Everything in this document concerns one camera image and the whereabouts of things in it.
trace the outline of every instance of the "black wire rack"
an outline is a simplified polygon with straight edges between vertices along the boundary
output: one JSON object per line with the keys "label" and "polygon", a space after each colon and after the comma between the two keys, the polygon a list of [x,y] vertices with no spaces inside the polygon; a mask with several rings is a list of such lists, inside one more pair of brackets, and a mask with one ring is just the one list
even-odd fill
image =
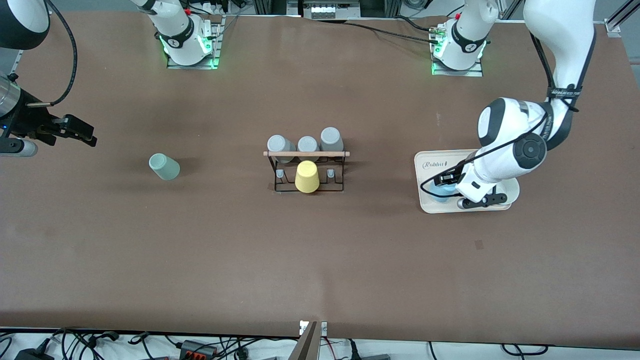
{"label": "black wire rack", "polygon": [[[300,192],[296,188],[295,173],[298,164],[305,158],[315,158],[314,163],[318,166],[318,176],[320,186],[316,192],[343,192],[344,191],[344,164],[351,156],[348,151],[265,151],[263,155],[267,157],[273,170],[273,189],[278,193]],[[291,158],[288,163],[281,163],[276,158]]]}

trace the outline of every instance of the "brown tabletop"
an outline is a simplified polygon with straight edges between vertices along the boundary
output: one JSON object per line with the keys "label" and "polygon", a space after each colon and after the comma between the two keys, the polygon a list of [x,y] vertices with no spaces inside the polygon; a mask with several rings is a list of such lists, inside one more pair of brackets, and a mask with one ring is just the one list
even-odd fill
{"label": "brown tabletop", "polygon": [[[495,25],[483,78],[452,78],[424,43],[340,24],[242,17],[218,70],[187,71],[164,68],[145,15],[67,20],[76,84],[51,111],[98,146],[0,159],[1,325],[295,336],[317,319],[338,338],[640,347],[640,97],[603,26],[569,139],[511,209],[428,215],[415,153],[478,147],[496,97],[544,99],[524,24]],[[19,83],[51,101],[70,67],[53,20]],[[326,126],[351,151],[344,193],[273,193],[267,139]]]}

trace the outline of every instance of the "metal cylinder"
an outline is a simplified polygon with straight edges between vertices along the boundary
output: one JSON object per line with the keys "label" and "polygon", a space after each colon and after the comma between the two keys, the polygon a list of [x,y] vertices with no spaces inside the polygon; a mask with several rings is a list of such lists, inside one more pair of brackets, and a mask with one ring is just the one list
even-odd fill
{"label": "metal cylinder", "polygon": [[20,87],[0,71],[0,118],[13,110],[20,99]]}

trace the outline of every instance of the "gray floor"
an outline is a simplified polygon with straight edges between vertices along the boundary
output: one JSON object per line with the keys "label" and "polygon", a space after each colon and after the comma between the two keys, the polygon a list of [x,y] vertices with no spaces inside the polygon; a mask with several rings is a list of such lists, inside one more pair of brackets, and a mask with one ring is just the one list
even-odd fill
{"label": "gray floor", "polygon": [[[598,0],[594,12],[594,20],[603,20],[618,9],[625,0]],[[451,7],[452,3],[463,3],[463,0],[434,0],[432,6],[446,5]],[[63,11],[136,11],[136,7],[130,0],[55,0],[55,4]],[[522,7],[517,11],[513,19],[522,18]],[[627,49],[630,66],[632,67],[636,81],[640,86],[640,12],[634,14],[622,26],[622,39]],[[0,71],[8,74],[11,71],[17,51],[0,48]]]}

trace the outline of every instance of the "white tray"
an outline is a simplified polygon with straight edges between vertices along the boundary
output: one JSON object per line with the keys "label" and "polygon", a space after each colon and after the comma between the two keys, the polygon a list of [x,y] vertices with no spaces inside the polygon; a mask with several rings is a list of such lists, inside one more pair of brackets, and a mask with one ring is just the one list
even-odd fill
{"label": "white tray", "polygon": [[429,214],[439,213],[467,213],[470,211],[500,211],[511,207],[520,194],[520,185],[516,179],[509,179],[500,182],[496,186],[499,193],[506,193],[509,204],[492,205],[487,208],[460,209],[458,200],[460,197],[451,197],[445,202],[438,202],[433,197],[420,189],[420,184],[430,177],[447,170],[455,164],[467,158],[469,154],[476,150],[444,150],[444,151],[421,151],[413,158],[415,165],[415,175],[418,178],[418,193],[420,194],[420,206]]}

